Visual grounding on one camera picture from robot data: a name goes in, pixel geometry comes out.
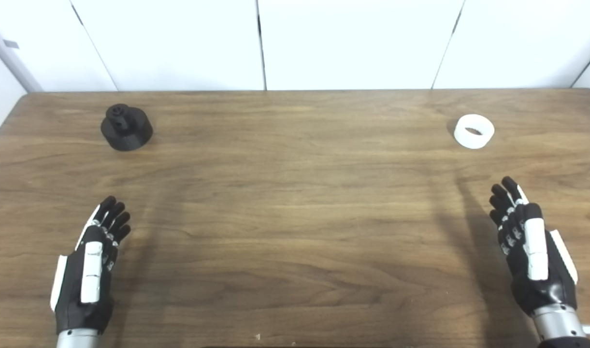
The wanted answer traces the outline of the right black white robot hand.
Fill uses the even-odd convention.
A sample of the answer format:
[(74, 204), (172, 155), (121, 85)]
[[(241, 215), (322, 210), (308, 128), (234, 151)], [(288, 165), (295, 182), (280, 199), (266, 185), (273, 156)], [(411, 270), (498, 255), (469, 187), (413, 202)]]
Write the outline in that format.
[(489, 216), (512, 277), (511, 291), (527, 314), (560, 304), (577, 308), (578, 274), (558, 230), (547, 229), (540, 205), (505, 176), (491, 188)]

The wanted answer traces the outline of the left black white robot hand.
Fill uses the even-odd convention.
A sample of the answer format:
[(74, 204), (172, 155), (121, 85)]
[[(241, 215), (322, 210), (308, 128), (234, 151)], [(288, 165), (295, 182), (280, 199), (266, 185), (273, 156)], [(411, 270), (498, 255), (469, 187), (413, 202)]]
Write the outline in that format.
[(103, 334), (114, 310), (112, 270), (131, 228), (130, 213), (115, 196), (92, 212), (69, 255), (60, 255), (50, 295), (56, 333), (92, 330)]

